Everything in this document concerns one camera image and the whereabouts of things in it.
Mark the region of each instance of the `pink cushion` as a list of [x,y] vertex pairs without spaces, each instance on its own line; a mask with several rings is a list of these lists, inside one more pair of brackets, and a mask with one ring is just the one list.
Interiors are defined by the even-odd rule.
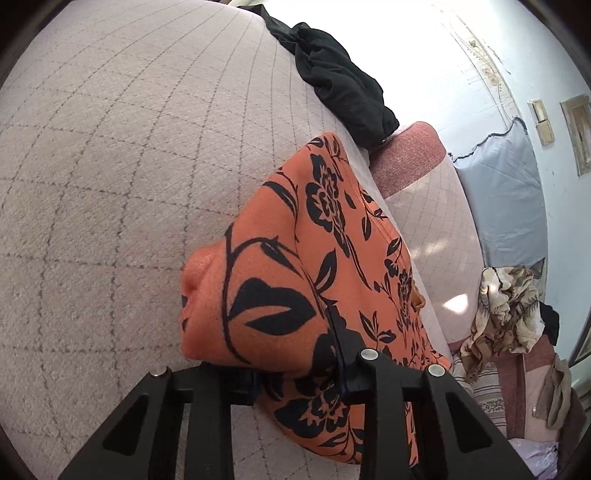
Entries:
[[388,159],[391,175],[388,179],[382,165],[376,183],[421,273],[443,335],[447,343],[462,340],[476,314],[483,261],[453,164],[435,130],[422,122],[396,136],[380,156],[382,162]]

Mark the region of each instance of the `black leaf print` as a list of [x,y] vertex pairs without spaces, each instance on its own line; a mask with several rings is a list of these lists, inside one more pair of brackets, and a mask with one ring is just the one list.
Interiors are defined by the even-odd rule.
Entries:
[[388,295],[391,295],[392,285],[390,284],[390,277],[388,276],[387,273],[384,274],[384,287],[385,287],[386,292],[388,292]]
[[365,238],[365,241],[369,240],[369,237],[371,236],[371,221],[368,217],[363,217],[361,219],[361,229],[363,230],[363,238]]
[[388,330],[386,332],[380,332],[378,335],[378,340],[382,343],[392,343],[396,340],[396,334],[392,332],[392,330]]
[[296,270],[296,268],[291,264],[291,262],[287,259],[284,253],[280,250],[278,244],[278,237],[275,237],[272,241],[269,242],[262,242],[261,243],[261,250],[263,253],[272,258],[274,261],[283,265],[285,268],[289,268],[293,273],[297,274],[301,277],[300,273]]
[[271,287],[260,278],[249,278],[238,290],[228,321],[242,312],[257,307],[285,307],[246,325],[268,335],[287,335],[299,330],[314,317],[316,311],[308,299],[292,288]]
[[295,389],[298,393],[305,395],[306,397],[314,397],[316,396],[316,392],[318,390],[318,385],[314,382],[314,379],[311,376],[296,378],[294,380]]
[[388,358],[390,360],[392,359],[392,352],[390,351],[390,348],[388,347],[388,345],[386,345],[384,347],[384,349],[382,350],[382,353],[384,353],[385,355],[388,355]]
[[322,148],[322,147],[324,147],[324,142],[322,141],[321,138],[316,137],[316,138],[313,138],[312,140],[310,140],[308,142],[308,145],[314,145],[317,148]]
[[361,269],[361,263],[359,262],[359,257],[357,256],[357,251],[355,250],[355,246],[353,245],[353,242],[349,238],[349,235],[346,236],[346,242],[349,245],[349,251],[351,253],[351,257],[353,257],[353,263],[355,265],[355,268],[357,269],[357,273],[359,274],[359,278],[364,283],[364,285],[371,290],[371,287],[369,286],[367,278],[365,278],[365,274],[363,273],[363,270]]
[[395,253],[396,250],[398,250],[400,248],[400,245],[402,245],[402,238],[401,237],[398,237],[398,238],[395,238],[394,240],[392,240],[390,242],[390,244],[388,245],[388,251],[386,252],[386,256],[389,257],[390,255]]
[[336,249],[334,249],[332,252],[328,252],[324,256],[324,260],[322,261],[322,265],[320,266],[320,270],[318,272],[318,278],[314,282],[314,286],[316,287],[318,294],[328,290],[335,282],[335,278]]
[[379,326],[378,326],[378,311],[376,310],[374,312],[374,314],[371,317],[372,319],[372,325],[374,326],[374,332],[377,332],[379,330]]
[[263,186],[269,187],[271,190],[273,190],[273,192],[275,192],[277,196],[290,208],[293,216],[296,216],[297,202],[293,195],[283,185],[277,183],[276,181],[266,181]]
[[363,329],[365,330],[365,333],[368,334],[369,338],[371,338],[374,342],[376,342],[378,340],[378,338],[376,337],[376,334],[374,331],[374,326],[372,325],[372,323],[361,312],[359,312],[359,318],[361,318],[361,325],[363,325]]
[[266,373],[263,378],[263,385],[267,396],[274,401],[281,401],[283,398],[283,372]]
[[390,275],[390,278],[398,276],[398,266],[392,260],[390,260],[389,258],[384,260],[384,266],[388,270],[388,275]]
[[336,447],[337,445],[343,445],[347,441],[347,434],[348,432],[340,432],[339,434],[335,435],[334,437],[329,438],[324,443],[322,443],[321,447]]
[[370,195],[365,191],[365,190],[361,190],[361,195],[363,196],[363,198],[365,199],[366,202],[371,203],[374,201],[373,198],[370,197]]
[[365,438],[365,430],[364,429],[353,429],[353,433],[359,440],[363,440]]
[[347,200],[347,204],[353,209],[356,210],[357,207],[355,206],[355,202],[353,201],[353,199],[349,196],[349,194],[347,192],[345,192],[345,200]]

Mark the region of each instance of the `black fabric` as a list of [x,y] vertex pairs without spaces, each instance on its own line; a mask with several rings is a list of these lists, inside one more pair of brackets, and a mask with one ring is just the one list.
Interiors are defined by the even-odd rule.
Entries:
[[560,316],[550,305],[540,302],[540,315],[544,321],[544,334],[548,335],[550,343],[556,346],[558,342],[558,330],[560,328]]
[[262,5],[240,8],[260,15],[271,35],[295,55],[302,79],[343,122],[355,143],[373,151],[400,126],[392,110],[384,105],[379,83],[360,70],[331,35],[303,22],[289,28]]

